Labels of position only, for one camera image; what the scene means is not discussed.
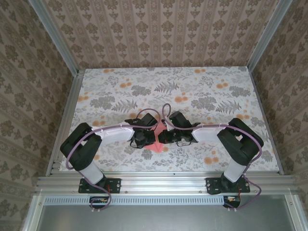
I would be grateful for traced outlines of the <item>pink paper sheet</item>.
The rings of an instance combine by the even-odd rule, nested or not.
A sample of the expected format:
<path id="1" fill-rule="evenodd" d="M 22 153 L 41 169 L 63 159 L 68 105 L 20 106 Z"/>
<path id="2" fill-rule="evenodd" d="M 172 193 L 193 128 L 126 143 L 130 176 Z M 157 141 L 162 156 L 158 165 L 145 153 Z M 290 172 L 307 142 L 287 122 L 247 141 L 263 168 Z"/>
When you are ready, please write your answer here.
<path id="1" fill-rule="evenodd" d="M 145 146 L 145 149 L 154 151 L 156 153 L 161 153 L 163 151 L 164 144 L 159 142 L 158 135 L 166 129 L 166 126 L 162 122 L 159 122 L 158 126 L 152 129 L 155 135 L 155 142 L 151 145 Z"/>

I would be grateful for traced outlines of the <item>grey metal sheet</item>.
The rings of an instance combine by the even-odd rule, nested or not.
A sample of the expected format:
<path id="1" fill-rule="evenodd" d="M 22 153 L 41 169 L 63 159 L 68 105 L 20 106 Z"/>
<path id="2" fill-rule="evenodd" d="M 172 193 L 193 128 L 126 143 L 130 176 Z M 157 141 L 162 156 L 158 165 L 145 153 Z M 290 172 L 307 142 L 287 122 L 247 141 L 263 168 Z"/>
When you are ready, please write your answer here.
<path id="1" fill-rule="evenodd" d="M 221 205 L 50 205 L 34 196 L 22 231 L 308 231 L 297 195 L 263 195 L 246 208 Z"/>

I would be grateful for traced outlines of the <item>floral patterned table cover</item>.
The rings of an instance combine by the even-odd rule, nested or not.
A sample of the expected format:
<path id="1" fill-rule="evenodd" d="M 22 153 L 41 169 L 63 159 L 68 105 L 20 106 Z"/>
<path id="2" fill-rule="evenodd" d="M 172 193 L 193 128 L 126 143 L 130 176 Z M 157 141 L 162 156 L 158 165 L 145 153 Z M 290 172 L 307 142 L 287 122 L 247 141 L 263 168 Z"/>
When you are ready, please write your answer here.
<path id="1" fill-rule="evenodd" d="M 279 171 L 246 67 L 173 67 L 88 69 L 85 71 L 71 129 L 86 122 L 111 126 L 125 119 L 157 116 L 163 105 L 191 122 L 246 123 L 264 142 L 251 171 Z M 128 142 L 101 146 L 95 164 L 107 171 L 224 171 L 230 156 L 218 142 L 164 145 L 161 153 L 132 148 Z"/>

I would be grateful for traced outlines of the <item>aluminium cross rail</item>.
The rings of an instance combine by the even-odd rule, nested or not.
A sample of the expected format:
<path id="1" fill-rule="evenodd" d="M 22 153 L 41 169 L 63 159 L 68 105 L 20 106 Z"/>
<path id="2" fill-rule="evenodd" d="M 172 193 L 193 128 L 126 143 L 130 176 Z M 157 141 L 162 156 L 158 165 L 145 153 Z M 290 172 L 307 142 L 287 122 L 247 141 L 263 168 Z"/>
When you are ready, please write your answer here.
<path id="1" fill-rule="evenodd" d="M 121 195 L 206 195 L 207 178 L 204 174 L 127 174 L 110 175 L 121 179 Z M 263 195 L 297 194 L 290 176 L 279 174 L 247 175 L 247 178 L 261 187 Z M 35 194 L 77 195 L 80 177 L 76 174 L 60 174 L 40 177 Z"/>

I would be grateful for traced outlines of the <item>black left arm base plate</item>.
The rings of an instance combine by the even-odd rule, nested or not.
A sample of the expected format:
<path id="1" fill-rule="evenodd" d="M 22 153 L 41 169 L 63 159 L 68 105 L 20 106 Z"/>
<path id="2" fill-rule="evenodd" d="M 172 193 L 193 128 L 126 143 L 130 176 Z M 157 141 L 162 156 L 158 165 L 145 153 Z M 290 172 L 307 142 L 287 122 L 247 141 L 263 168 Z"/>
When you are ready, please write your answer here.
<path id="1" fill-rule="evenodd" d="M 99 181 L 97 186 L 104 188 L 109 193 L 120 193 L 121 179 L 120 178 L 105 178 Z M 81 179 L 78 188 L 79 193 L 103 193 L 101 189 L 91 186 L 85 179 Z"/>

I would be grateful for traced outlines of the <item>aluminium side rail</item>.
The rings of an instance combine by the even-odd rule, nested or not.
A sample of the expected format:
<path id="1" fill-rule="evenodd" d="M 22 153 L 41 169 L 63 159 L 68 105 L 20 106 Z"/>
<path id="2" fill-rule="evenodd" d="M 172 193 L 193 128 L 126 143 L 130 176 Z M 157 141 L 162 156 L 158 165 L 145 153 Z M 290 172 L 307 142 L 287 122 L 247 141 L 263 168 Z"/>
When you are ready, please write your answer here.
<path id="1" fill-rule="evenodd" d="M 51 176 L 54 167 L 55 170 L 59 170 L 61 166 L 60 162 L 62 161 L 64 155 L 61 153 L 60 147 L 69 135 L 84 74 L 85 74 L 85 69 L 81 69 L 79 70 L 77 76 L 73 78 L 72 86 L 67 98 L 62 120 L 51 153 L 51 158 L 46 170 L 46 177 Z"/>
<path id="2" fill-rule="evenodd" d="M 267 132 L 268 132 L 269 139 L 270 139 L 270 142 L 271 142 L 271 145 L 272 145 L 272 149 L 273 149 L 273 152 L 275 154 L 277 165 L 279 167 L 279 174 L 280 175 L 285 175 L 285 172 L 283 170 L 283 167 L 282 167 L 282 164 L 281 164 L 281 161 L 280 161 L 280 157 L 278 155 L 278 152 L 277 152 L 277 149 L 276 149 L 276 145 L 275 145 L 275 142 L 274 142 L 274 139 L 273 139 L 273 136 L 272 136 L 272 133 L 271 133 L 271 130 L 270 130 L 267 118 L 266 118 L 266 114 L 265 114 L 265 111 L 264 111 L 264 108 L 263 108 L 263 105 L 262 105 L 262 100 L 261 100 L 260 95 L 258 93 L 256 84 L 255 84 L 255 81 L 254 81 L 254 78 L 253 78 L 253 75 L 252 75 L 250 70 L 248 70 L 248 73 L 250 75 L 250 78 L 251 78 L 251 81 L 252 81 L 252 84 L 253 84 L 256 96 L 257 96 L 258 104 L 259 104 L 260 110 L 262 112 L 262 116 L 263 116 L 263 119 L 264 119 L 264 122 L 265 122 L 265 126 L 267 128 Z"/>

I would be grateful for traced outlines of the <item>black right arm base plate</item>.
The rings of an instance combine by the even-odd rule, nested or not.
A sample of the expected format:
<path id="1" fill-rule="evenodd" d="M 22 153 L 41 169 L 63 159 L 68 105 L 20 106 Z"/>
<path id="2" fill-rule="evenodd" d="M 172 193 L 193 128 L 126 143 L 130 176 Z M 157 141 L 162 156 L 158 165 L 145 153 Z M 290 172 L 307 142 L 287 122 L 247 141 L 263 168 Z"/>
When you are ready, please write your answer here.
<path id="1" fill-rule="evenodd" d="M 220 193 L 249 193 L 249 183 L 244 178 L 239 178 L 237 182 L 230 182 L 222 178 L 206 178 L 206 190 L 208 194 L 216 195 Z"/>

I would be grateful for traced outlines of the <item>aluminium frame post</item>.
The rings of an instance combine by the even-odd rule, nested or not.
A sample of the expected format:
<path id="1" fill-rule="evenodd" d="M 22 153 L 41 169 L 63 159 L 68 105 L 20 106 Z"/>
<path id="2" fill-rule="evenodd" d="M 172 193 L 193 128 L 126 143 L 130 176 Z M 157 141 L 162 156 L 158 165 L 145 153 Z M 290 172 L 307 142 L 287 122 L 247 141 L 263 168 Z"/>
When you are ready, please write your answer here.
<path id="1" fill-rule="evenodd" d="M 54 45 L 56 46 L 57 51 L 61 54 L 65 64 L 70 70 L 73 77 L 78 76 L 79 67 L 76 64 L 69 47 L 64 42 L 64 39 L 61 36 L 60 30 L 57 28 L 56 23 L 51 18 L 46 6 L 42 0 L 29 0 L 31 6 L 42 22 L 44 28 L 48 32 L 50 38 L 52 39 Z"/>
<path id="2" fill-rule="evenodd" d="M 285 16 L 287 10 L 292 4 L 293 0 L 279 0 L 271 18 L 269 19 L 262 36 L 260 37 L 248 63 L 247 68 L 250 73 L 253 72 L 258 61 L 260 60 L 262 54 L 264 53 L 266 47 L 268 46 L 270 40 L 272 39 L 274 33 L 276 32 L 279 24 L 281 23 L 283 17 Z"/>

